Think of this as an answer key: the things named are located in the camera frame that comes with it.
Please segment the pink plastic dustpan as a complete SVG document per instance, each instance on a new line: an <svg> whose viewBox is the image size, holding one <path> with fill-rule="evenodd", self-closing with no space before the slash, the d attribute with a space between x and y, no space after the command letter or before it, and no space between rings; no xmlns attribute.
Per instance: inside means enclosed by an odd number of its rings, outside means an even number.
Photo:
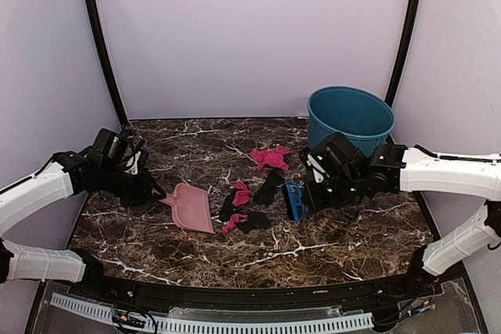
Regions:
<svg viewBox="0 0 501 334"><path fill-rule="evenodd" d="M179 183L160 202L171 208L172 220L178 228L214 234L207 191Z"/></svg>

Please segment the blue hand brush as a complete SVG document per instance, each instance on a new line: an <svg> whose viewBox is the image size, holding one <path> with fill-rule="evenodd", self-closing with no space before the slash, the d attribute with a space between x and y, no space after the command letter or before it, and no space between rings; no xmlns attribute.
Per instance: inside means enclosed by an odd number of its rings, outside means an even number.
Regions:
<svg viewBox="0 0 501 334"><path fill-rule="evenodd" d="M283 184L282 191L289 219L302 222L307 214L307 206L300 185L295 181L286 181Z"/></svg>

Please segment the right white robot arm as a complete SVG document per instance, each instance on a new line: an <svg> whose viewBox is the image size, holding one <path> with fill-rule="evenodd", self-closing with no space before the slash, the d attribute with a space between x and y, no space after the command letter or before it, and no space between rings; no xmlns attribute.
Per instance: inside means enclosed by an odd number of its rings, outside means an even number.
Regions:
<svg viewBox="0 0 501 334"><path fill-rule="evenodd" d="M314 186L326 203L373 198L378 193L444 192L484 200L465 222L436 242L419 248L400 279L408 298L420 295L430 278L483 247L500 244L500 155L434 153L420 145L383 144L371 156L337 132L314 148L305 148L301 160L313 173Z"/></svg>

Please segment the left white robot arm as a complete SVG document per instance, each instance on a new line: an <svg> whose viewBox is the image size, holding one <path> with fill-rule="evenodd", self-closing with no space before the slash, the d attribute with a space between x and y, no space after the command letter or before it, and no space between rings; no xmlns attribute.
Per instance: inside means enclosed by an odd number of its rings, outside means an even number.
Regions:
<svg viewBox="0 0 501 334"><path fill-rule="evenodd" d="M38 211L82 192L110 193L128 204L165 199L166 192L146 168L143 142L133 144L102 128L92 145L54 153L33 174L1 190L1 233ZM84 250L50 250L1 239L1 281L56 280L79 283L94 300L110 294L103 266Z"/></svg>

